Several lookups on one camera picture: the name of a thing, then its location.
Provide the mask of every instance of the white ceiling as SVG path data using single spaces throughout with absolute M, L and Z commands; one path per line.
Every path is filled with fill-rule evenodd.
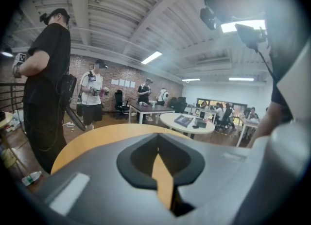
M 259 55 L 246 48 L 236 33 L 223 34 L 220 28 L 210 31 L 200 19 L 203 7 L 203 0 L 23 0 L 2 42 L 14 52 L 26 51 L 44 28 L 39 16 L 65 8 L 71 17 L 74 54 L 132 66 L 176 82 L 191 77 L 226 82 L 229 76 L 265 82 L 268 72 Z M 266 45 L 261 49 L 268 59 Z M 163 55 L 142 65 L 155 51 Z

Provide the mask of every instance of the white wall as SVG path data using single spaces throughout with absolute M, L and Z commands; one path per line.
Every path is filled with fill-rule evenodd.
M 247 104 L 248 107 L 254 106 L 256 113 L 262 118 L 270 103 L 272 84 L 262 87 L 238 84 L 188 85 L 183 92 L 189 104 L 196 104 L 197 98 Z

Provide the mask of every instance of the ceiling light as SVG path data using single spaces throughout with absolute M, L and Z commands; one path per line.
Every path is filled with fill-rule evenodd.
M 190 81 L 200 81 L 200 79 L 195 78 L 195 79 L 184 79 L 182 80 L 183 82 L 190 82 Z
M 263 19 L 260 19 L 260 20 L 245 20 L 245 21 L 238 21 L 238 22 L 222 24 L 221 27 L 222 27 L 223 33 L 236 32 L 237 29 L 235 28 L 235 24 L 251 26 L 251 27 L 254 27 L 255 30 L 260 30 L 260 27 L 263 30 L 266 30 L 265 22 L 264 22 Z
M 156 59 L 157 57 L 161 56 L 162 53 L 160 52 L 155 52 L 153 53 L 151 56 L 147 57 L 145 60 L 143 60 L 141 63 L 142 64 L 147 64 L 149 62 L 151 62 L 152 60 Z
M 229 81 L 249 81 L 252 82 L 254 78 L 230 77 Z
M 5 55 L 5 56 L 9 56 L 9 57 L 12 57 L 13 56 L 13 52 L 12 52 L 12 49 L 11 48 L 6 48 L 4 51 L 1 52 L 2 55 Z

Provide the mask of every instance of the brick wall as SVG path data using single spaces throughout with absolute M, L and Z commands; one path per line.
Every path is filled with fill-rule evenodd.
M 93 69 L 93 64 L 96 61 L 94 58 L 79 56 L 79 55 L 72 55 L 70 61 L 70 74 L 73 74 L 77 77 L 77 81 L 80 82 L 82 75 Z M 12 67 L 12 58 L 3 58 L 0 60 L 0 82 L 10 83 L 13 82 L 13 77 L 11 75 L 11 67 Z M 138 86 L 145 82 L 146 78 L 149 77 L 153 80 L 153 84 L 151 84 L 151 95 L 150 100 L 155 100 L 156 95 L 159 93 L 161 88 L 165 87 L 166 90 L 170 94 L 171 97 L 179 97 L 182 95 L 183 86 L 175 83 L 173 81 L 164 79 L 162 77 L 149 74 L 147 72 L 123 66 L 120 64 L 106 62 L 108 65 L 108 69 L 104 71 L 103 75 L 103 85 L 110 89 L 110 93 L 103 98 L 103 105 L 105 111 L 114 111 L 115 108 L 115 97 L 114 93 L 117 89 L 121 89 L 123 91 L 123 99 L 127 98 L 130 99 L 132 102 L 136 102 L 137 100 L 137 89 Z M 117 85 L 111 85 L 111 79 L 123 79 L 128 81 L 133 81 L 136 83 L 135 88 L 130 87 L 123 87 Z M 25 82 L 26 78 L 23 77 L 22 79 L 17 79 L 17 82 Z M 76 86 L 73 100 L 71 103 L 71 107 L 75 109 L 76 101 L 77 101 L 77 91 L 80 90 Z

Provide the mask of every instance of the water bottle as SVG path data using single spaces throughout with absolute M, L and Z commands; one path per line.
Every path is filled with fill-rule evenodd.
M 28 186 L 28 185 L 32 184 L 33 182 L 35 182 L 36 180 L 38 180 L 39 177 L 41 176 L 41 174 L 42 174 L 42 172 L 40 172 L 40 171 L 30 173 L 30 175 L 24 177 L 21 181 L 23 182 L 23 184 L 25 186 Z

